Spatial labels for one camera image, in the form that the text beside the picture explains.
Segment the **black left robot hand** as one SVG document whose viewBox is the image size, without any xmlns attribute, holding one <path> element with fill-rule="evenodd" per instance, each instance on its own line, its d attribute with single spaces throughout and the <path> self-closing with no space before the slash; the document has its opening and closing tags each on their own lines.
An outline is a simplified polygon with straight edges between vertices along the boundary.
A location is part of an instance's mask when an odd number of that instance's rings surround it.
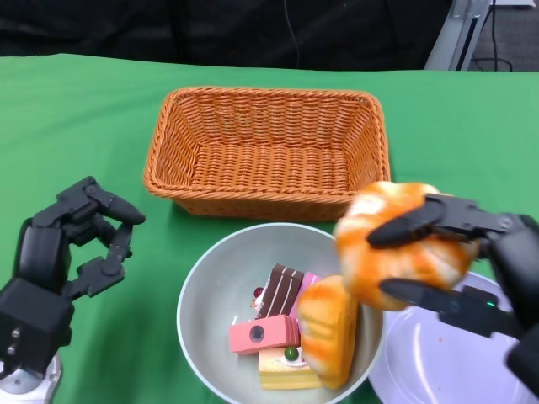
<svg viewBox="0 0 539 404">
<path fill-rule="evenodd" d="M 145 216 L 86 177 L 23 222 L 12 278 L 1 289 L 1 376 L 21 369 L 44 379 L 70 344 L 73 302 L 125 277 L 134 226 Z"/>
</svg>

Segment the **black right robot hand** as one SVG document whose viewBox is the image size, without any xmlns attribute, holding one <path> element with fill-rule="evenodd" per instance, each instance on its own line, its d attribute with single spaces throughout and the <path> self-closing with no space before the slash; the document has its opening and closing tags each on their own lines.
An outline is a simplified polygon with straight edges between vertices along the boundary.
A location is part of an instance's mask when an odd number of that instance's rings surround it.
<svg viewBox="0 0 539 404">
<path fill-rule="evenodd" d="M 427 194 L 423 204 L 372 231 L 376 248 L 400 247 L 431 234 L 480 244 L 512 310 L 499 309 L 487 292 L 465 287 L 444 291 L 424 281 L 392 279 L 381 291 L 413 306 L 437 313 L 441 322 L 489 338 L 501 333 L 517 339 L 506 356 L 507 368 L 533 393 L 538 392 L 538 224 L 528 215 L 481 210 L 477 203 L 442 194 Z"/>
</svg>

